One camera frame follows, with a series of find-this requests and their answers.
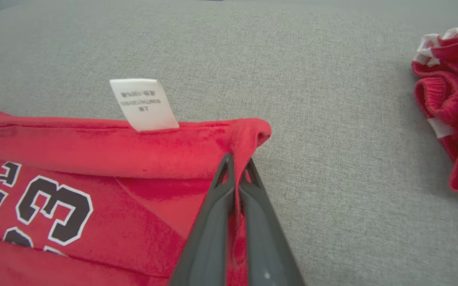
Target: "gray fabric surface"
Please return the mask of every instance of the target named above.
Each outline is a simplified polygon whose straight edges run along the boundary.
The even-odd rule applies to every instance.
[[[273,136],[254,160],[307,284],[458,286],[452,164],[410,70],[420,37],[454,26],[307,5],[44,0],[0,11],[0,110],[124,119],[109,79],[150,77],[180,121],[265,119]]]

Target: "number 3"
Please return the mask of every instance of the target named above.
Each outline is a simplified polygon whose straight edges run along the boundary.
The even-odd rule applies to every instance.
[[[39,195],[46,197],[41,210],[35,205]],[[82,229],[93,212],[90,195],[67,185],[59,185],[49,178],[36,176],[27,185],[26,192],[22,194],[15,211],[18,220],[29,225],[38,210],[46,218],[52,219],[58,205],[70,211],[65,220],[54,221],[49,232],[49,240],[65,246],[80,238]]]

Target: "folded red garment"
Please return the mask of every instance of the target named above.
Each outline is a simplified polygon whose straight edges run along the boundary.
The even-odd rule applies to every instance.
[[[423,36],[417,52],[416,101],[454,162],[449,184],[458,192],[458,28]]]
[[[260,119],[136,132],[0,112],[0,285],[166,285],[221,158],[240,177],[270,134]],[[228,284],[242,285],[235,236]]]

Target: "crumpled red clothing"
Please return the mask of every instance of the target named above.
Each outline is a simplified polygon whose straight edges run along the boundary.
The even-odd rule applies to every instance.
[[[412,68],[416,101],[454,162],[449,185],[458,192],[458,28],[423,36]]]

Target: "red garment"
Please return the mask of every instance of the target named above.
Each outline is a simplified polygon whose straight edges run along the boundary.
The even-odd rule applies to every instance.
[[[260,119],[138,133],[0,112],[0,285],[166,285],[221,158],[240,177],[270,134]],[[244,235],[228,284],[246,283]]]
[[[443,37],[425,35],[412,66],[421,78],[414,90],[416,101],[428,119],[438,122],[433,127],[455,164],[449,184],[458,192],[458,28]]]

